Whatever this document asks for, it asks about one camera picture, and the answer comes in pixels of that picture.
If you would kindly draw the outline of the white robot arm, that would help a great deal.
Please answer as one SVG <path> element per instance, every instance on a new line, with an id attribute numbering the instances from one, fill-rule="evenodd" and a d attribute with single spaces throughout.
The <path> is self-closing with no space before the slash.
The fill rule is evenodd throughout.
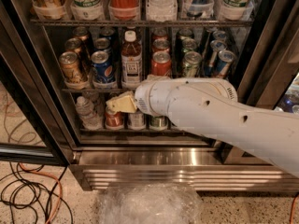
<path id="1" fill-rule="evenodd" d="M 135 91 L 109 99 L 107 107 L 166 116 L 182 131 L 220 140 L 299 176 L 299 117 L 239 103 L 224 79 L 150 75 Z"/>

